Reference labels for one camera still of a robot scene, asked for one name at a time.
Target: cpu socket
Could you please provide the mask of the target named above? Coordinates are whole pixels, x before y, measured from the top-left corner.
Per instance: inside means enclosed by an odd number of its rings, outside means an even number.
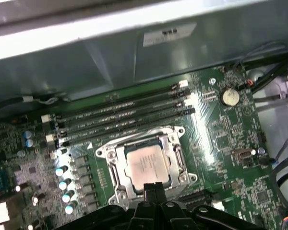
[[[114,139],[96,151],[106,159],[114,187],[109,204],[129,207],[130,201],[143,197],[146,183],[162,182],[167,197],[178,196],[197,181],[188,173],[179,138],[181,126],[164,126]]]

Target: sticker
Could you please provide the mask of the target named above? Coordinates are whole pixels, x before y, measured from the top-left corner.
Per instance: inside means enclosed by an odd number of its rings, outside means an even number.
[[[165,30],[153,31],[144,34],[143,47],[157,45],[163,42],[170,42],[192,34],[196,23],[185,24]]]

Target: dimm slot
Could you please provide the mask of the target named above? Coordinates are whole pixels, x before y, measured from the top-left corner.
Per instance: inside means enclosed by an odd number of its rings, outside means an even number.
[[[187,90],[183,90],[181,92],[177,92],[175,94],[172,94],[170,96],[166,95],[165,97],[162,97],[162,98],[153,97],[150,100],[145,98],[145,99],[140,99],[139,101],[133,101],[133,102],[130,102],[130,105],[128,105],[128,106],[120,106],[120,104],[113,105],[112,107],[105,108],[104,109],[105,111],[94,110],[91,112],[90,115],[84,116],[84,114],[82,114],[83,117],[77,118],[74,120],[69,120],[66,122],[65,121],[62,122],[62,121],[58,120],[58,125],[59,125],[59,127],[62,127],[62,128],[71,128],[73,126],[81,125],[81,124],[84,124],[85,122],[90,122],[93,119],[101,118],[101,117],[104,117],[107,115],[127,112],[131,109],[140,108],[142,106],[145,106],[145,107],[154,106],[154,105],[158,105],[160,103],[166,103],[169,100],[178,100],[179,98],[186,98],[186,96],[188,96],[190,94],[191,94],[190,90],[187,89]]]
[[[137,119],[138,117],[143,117],[143,116],[146,116],[146,115],[152,115],[154,113],[160,113],[164,110],[168,110],[168,109],[175,109],[177,108],[177,103],[173,103],[173,104],[166,104],[166,105],[162,105],[160,107],[157,107],[157,108],[153,108],[153,109],[150,109],[150,110],[145,110],[143,113],[134,113],[134,114],[130,114],[129,116],[125,116],[125,117],[118,117],[118,119],[112,119],[110,121],[101,121],[99,123],[92,123],[90,126],[86,126],[86,127],[83,127],[83,128],[80,128],[78,130],[75,130],[75,131],[71,131],[71,132],[66,132],[64,134],[66,134],[67,136],[73,136],[73,135],[79,135],[83,132],[87,132],[88,130],[91,130],[91,129],[96,129],[96,128],[99,128],[99,127],[104,127],[104,126],[110,126],[111,124],[117,124],[119,122],[125,122],[125,121],[128,121],[128,120],[131,120],[131,119]]]
[[[177,84],[171,85],[171,86],[167,86],[161,89],[155,89],[152,91],[148,91],[148,92],[143,92],[143,93],[139,93],[136,95],[132,95],[132,96],[128,96],[128,97],[123,97],[123,98],[118,98],[114,101],[110,101],[110,102],[104,102],[104,103],[100,103],[100,104],[95,104],[92,105],[86,109],[81,109],[81,110],[75,110],[73,112],[70,113],[66,113],[66,114],[56,114],[58,119],[74,119],[75,116],[77,115],[81,115],[81,114],[85,114],[85,113],[89,113],[92,110],[99,110],[99,109],[103,109],[103,108],[107,108],[112,106],[113,104],[119,104],[119,103],[126,103],[126,102],[130,102],[130,101],[134,101],[137,99],[141,99],[141,98],[147,98],[147,97],[151,97],[151,96],[155,96],[158,94],[164,94],[164,93],[172,93],[173,91],[176,91],[179,88],[183,88],[188,86],[187,81],[180,81]]]
[[[185,110],[182,110],[182,111],[176,111],[175,113],[173,113],[171,115],[163,116],[163,117],[161,117],[158,120],[152,119],[150,121],[144,121],[144,122],[140,122],[140,123],[135,123],[135,124],[132,124],[132,125],[130,125],[128,127],[123,127],[123,128],[120,127],[120,128],[115,129],[115,130],[111,129],[111,130],[108,130],[106,132],[102,132],[102,133],[98,133],[96,135],[92,135],[92,136],[89,136],[89,137],[77,139],[75,141],[66,141],[66,142],[61,143],[61,147],[67,147],[67,146],[70,146],[70,145],[77,145],[77,144],[81,144],[81,143],[84,144],[85,142],[91,141],[92,139],[95,139],[95,138],[106,137],[106,136],[109,136],[111,134],[119,133],[119,132],[122,132],[122,131],[128,132],[129,130],[133,130],[134,128],[139,127],[139,126],[144,126],[144,125],[156,126],[156,125],[160,125],[160,123],[165,122],[166,120],[170,120],[170,119],[172,120],[173,118],[177,118],[177,117],[181,117],[181,116],[185,116],[185,115],[190,115],[190,114],[193,114],[193,113],[195,113],[195,109],[194,108],[185,109]]]

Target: green circuit board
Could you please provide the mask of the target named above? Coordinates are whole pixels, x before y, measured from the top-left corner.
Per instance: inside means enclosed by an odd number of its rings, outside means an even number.
[[[61,179],[54,174],[59,164],[58,158],[45,146],[41,116],[68,114],[88,107],[94,108],[94,105],[104,102],[110,102],[113,106],[118,99],[171,86],[181,80],[188,81],[188,88],[193,93],[195,113],[164,119],[173,109],[160,110],[150,115],[150,120],[156,122],[147,122],[132,128],[123,127],[113,135],[87,138],[67,147],[68,153],[60,156],[60,161],[69,163],[71,159],[85,156],[84,161],[89,164],[91,172],[91,176],[85,180],[94,181],[95,195],[82,199],[78,202],[76,211],[72,215],[66,215],[66,204],[61,200],[64,192],[57,186]],[[52,227],[57,228],[107,205],[114,188],[106,161],[97,158],[95,151],[114,136],[126,135],[125,130],[134,133],[167,125],[185,128],[186,133],[180,139],[182,151],[188,172],[198,175],[198,181],[188,187],[185,193],[207,189],[218,194],[226,212],[253,223],[256,223],[255,217],[260,217],[267,229],[280,229],[281,218],[277,213],[280,202],[270,183],[271,166],[259,165],[257,159],[261,156],[257,152],[245,160],[237,157],[237,150],[240,149],[266,149],[252,93],[248,89],[241,90],[239,103],[233,107],[220,103],[219,95],[223,89],[240,84],[240,76],[231,71],[225,72],[224,67],[220,66],[34,111],[0,123],[0,154],[6,156],[0,166],[6,169],[9,178],[7,183],[10,188],[28,181],[31,184],[24,193],[28,204],[22,211],[24,229],[34,219],[49,216],[53,216]],[[18,124],[24,117],[27,121]],[[29,148],[22,138],[27,130],[34,133],[34,144]],[[15,172],[15,165],[20,165],[21,170]],[[34,207],[30,203],[36,191],[44,192],[47,196]]]

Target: motherboard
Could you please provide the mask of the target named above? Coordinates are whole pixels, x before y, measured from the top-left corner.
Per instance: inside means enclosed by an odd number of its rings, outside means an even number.
[[[1,120],[0,200],[11,229],[51,230],[158,181],[189,210],[275,230],[265,142],[244,78],[204,69]]]

